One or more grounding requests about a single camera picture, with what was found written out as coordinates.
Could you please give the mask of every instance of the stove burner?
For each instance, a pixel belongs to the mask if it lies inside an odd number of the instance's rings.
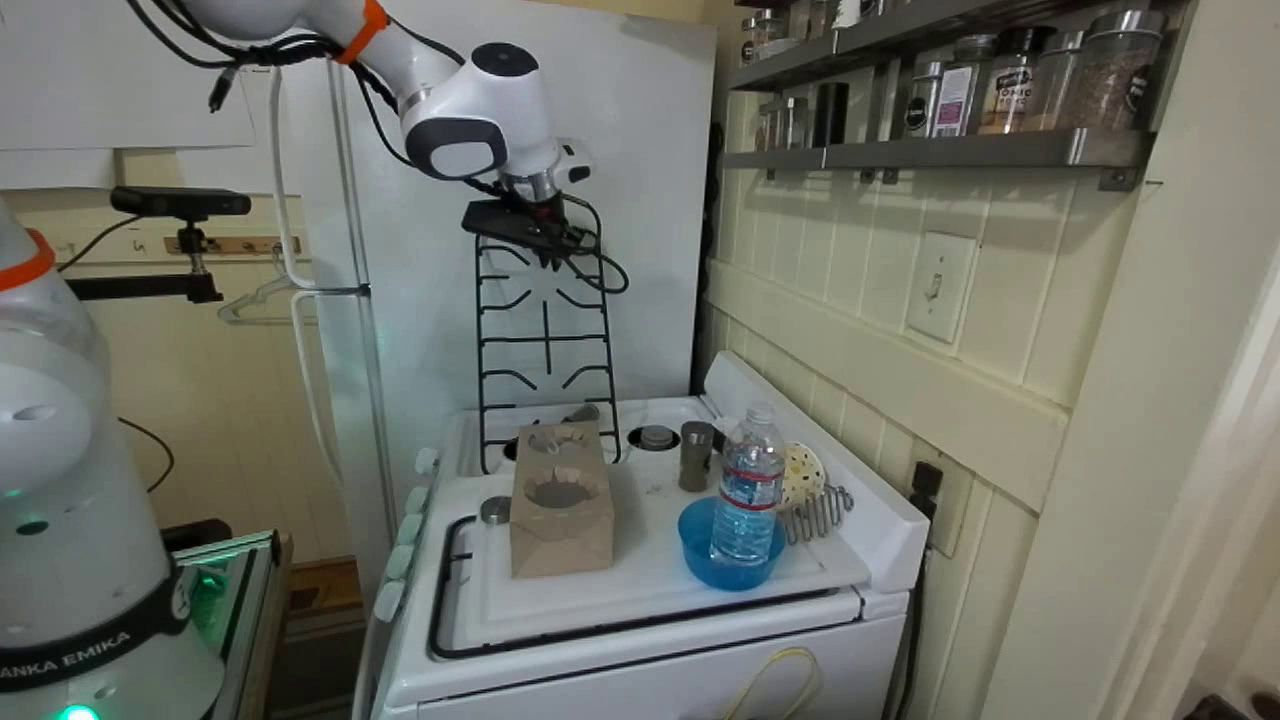
[[[678,445],[678,433],[673,433],[666,423],[638,423],[627,433],[627,445],[644,451],[666,451]]]

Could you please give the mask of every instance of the light switch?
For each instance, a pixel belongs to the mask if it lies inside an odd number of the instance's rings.
[[[909,328],[957,346],[970,286],[974,240],[922,232],[909,306]]]

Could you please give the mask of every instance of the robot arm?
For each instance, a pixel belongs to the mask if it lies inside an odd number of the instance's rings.
[[[400,28],[375,0],[160,0],[227,41],[319,32],[340,64],[375,71],[396,100],[405,155],[441,181],[498,171],[532,205],[587,178],[552,138],[541,64],[517,44],[470,60]]]

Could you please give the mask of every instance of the blue bowl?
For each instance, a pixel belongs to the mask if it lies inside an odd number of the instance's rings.
[[[678,545],[684,545],[684,563],[697,582],[724,590],[724,591],[749,591],[766,582],[772,563],[782,558],[782,533],[772,533],[766,563],[758,570],[729,570],[712,560],[712,520],[715,520],[715,499],[690,499],[678,511]]]

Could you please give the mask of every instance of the green light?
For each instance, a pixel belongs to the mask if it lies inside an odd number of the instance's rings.
[[[97,716],[97,710],[89,710],[89,703],[66,703],[66,710],[59,710],[51,720],[99,720],[99,716]]]

